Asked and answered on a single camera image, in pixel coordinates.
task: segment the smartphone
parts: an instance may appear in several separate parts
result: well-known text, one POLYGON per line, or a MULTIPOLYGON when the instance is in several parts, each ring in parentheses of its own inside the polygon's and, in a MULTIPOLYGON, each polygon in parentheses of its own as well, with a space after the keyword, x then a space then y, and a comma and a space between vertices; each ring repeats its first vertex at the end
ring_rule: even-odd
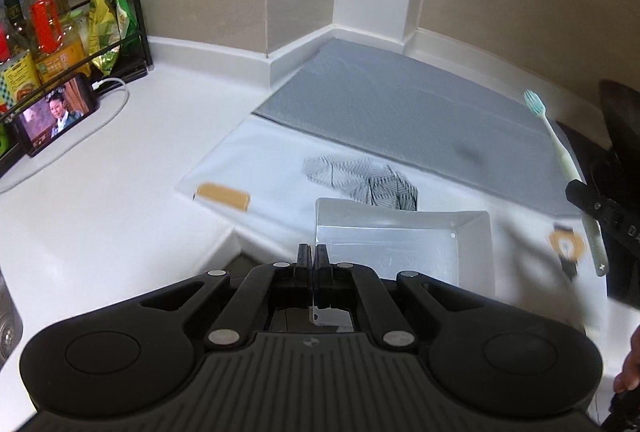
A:
POLYGON ((82 73, 35 100, 12 121, 17 140, 29 156, 74 128, 98 108, 89 80, 82 73))

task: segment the silver screw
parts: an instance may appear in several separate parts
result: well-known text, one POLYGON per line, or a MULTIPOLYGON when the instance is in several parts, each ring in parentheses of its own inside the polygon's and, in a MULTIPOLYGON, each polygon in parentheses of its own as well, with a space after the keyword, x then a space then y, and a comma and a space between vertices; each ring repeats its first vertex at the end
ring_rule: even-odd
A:
POLYGON ((230 346, 239 339, 240 335, 233 329, 216 329, 209 333, 209 341, 217 346, 230 346))
POLYGON ((385 333, 382 339, 387 345, 392 347, 406 347, 414 342, 415 336, 406 331, 389 331, 385 333))

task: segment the ridged black panel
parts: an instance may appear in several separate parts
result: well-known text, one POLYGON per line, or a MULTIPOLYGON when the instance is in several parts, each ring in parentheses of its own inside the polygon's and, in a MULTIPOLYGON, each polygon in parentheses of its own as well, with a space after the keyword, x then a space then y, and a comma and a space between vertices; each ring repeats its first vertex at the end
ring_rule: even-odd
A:
POLYGON ((25 432, 593 432, 585 416, 517 422, 448 398, 410 354, 363 333, 258 333, 239 351, 210 354, 164 404, 115 420, 41 411, 25 432))

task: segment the yellow label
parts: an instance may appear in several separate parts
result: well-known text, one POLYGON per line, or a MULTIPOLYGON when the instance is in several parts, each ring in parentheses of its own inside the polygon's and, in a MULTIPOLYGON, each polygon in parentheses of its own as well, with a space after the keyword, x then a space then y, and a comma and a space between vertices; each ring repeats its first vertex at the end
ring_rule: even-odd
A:
POLYGON ((5 64, 2 78, 11 96, 21 102, 40 87, 33 57, 29 51, 21 53, 5 64))
MULTIPOLYGON (((42 83, 48 82, 54 76, 59 75, 65 69, 77 64, 84 59, 84 49, 82 49, 82 41, 75 40, 72 44, 64 46, 52 55, 48 55, 40 59, 37 63, 38 74, 42 83)), ((91 75, 89 64, 85 64, 76 70, 84 73, 86 76, 91 75)))

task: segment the gray mat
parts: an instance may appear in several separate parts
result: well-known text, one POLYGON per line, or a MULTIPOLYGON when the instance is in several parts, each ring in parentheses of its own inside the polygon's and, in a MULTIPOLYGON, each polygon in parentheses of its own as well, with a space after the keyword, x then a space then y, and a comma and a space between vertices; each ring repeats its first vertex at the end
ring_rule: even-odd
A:
POLYGON ((331 40, 255 113, 551 216, 579 214, 525 106, 402 55, 331 40))

